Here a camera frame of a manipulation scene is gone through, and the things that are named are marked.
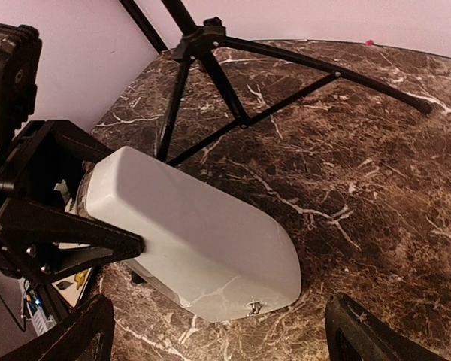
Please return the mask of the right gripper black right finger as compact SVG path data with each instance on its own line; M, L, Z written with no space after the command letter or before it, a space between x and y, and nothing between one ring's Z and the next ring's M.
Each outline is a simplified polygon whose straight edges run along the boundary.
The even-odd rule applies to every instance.
M331 360L442 360L405 338L345 293L325 307L325 333Z

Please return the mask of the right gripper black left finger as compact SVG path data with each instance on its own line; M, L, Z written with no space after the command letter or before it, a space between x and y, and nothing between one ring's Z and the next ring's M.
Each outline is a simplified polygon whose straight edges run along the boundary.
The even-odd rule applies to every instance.
M52 329L0 360L109 360L114 326L112 301L97 294Z

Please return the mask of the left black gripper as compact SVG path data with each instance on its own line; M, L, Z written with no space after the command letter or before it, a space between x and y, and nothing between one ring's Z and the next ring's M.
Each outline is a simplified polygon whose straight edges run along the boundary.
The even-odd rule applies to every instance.
M141 236L65 212L85 162L113 153L70 120L32 121L0 159L0 271L47 284L144 251Z

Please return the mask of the white metronome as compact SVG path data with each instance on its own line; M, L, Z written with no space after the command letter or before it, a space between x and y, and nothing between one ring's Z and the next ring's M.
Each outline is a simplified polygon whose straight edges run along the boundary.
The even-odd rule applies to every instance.
M135 273L211 323L291 305L301 269L286 230L264 211L132 147L86 172L78 211L139 235Z

